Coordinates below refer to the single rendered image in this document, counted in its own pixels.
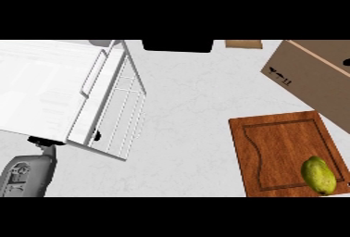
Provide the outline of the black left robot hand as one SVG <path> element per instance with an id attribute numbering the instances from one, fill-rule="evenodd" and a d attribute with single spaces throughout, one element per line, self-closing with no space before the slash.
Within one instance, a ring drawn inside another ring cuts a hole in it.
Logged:
<path id="1" fill-rule="evenodd" d="M 102 133 L 99 131 L 96 131 L 96 134 L 93 135 L 93 139 L 98 141 L 100 138 L 102 138 Z M 58 142 L 58 141 L 53 141 L 49 139 L 43 139 L 43 138 L 38 138 L 34 136 L 28 137 L 28 141 L 37 145 L 41 145 L 41 146 L 52 146 L 53 144 L 55 145 L 65 145 L 65 143 L 62 143 L 62 142 Z"/>

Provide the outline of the brown wooden cutting board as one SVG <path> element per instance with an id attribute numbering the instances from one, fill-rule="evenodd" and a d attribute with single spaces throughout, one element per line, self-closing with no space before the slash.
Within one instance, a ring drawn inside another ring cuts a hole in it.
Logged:
<path id="1" fill-rule="evenodd" d="M 248 197 L 315 196 L 301 175 L 312 156 L 334 172 L 335 193 L 350 193 L 350 170 L 318 112 L 232 118 L 229 124 Z"/>

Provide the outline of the small brown cardboard piece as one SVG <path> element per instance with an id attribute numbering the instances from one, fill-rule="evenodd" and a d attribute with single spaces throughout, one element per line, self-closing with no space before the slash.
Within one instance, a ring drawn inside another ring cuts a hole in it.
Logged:
<path id="1" fill-rule="evenodd" d="M 226 47 L 261 49 L 263 43 L 260 40 L 226 40 Z"/>

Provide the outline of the green bell pepper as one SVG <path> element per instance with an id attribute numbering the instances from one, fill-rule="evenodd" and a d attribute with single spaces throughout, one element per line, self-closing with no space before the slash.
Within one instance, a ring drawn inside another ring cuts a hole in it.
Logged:
<path id="1" fill-rule="evenodd" d="M 301 175 L 312 190 L 321 195 L 329 195 L 337 188 L 337 178 L 325 161 L 312 156 L 303 163 Z"/>

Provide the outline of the brown cardboard box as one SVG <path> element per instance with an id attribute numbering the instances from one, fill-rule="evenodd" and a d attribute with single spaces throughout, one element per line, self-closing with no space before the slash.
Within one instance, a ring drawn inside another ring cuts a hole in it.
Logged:
<path id="1" fill-rule="evenodd" d="M 350 134 L 350 40 L 284 40 L 261 73 Z"/>

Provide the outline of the black appliance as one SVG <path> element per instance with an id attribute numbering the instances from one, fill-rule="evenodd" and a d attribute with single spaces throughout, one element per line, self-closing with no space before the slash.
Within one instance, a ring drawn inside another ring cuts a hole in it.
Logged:
<path id="1" fill-rule="evenodd" d="M 149 51 L 208 53 L 213 40 L 143 40 L 142 45 Z"/>

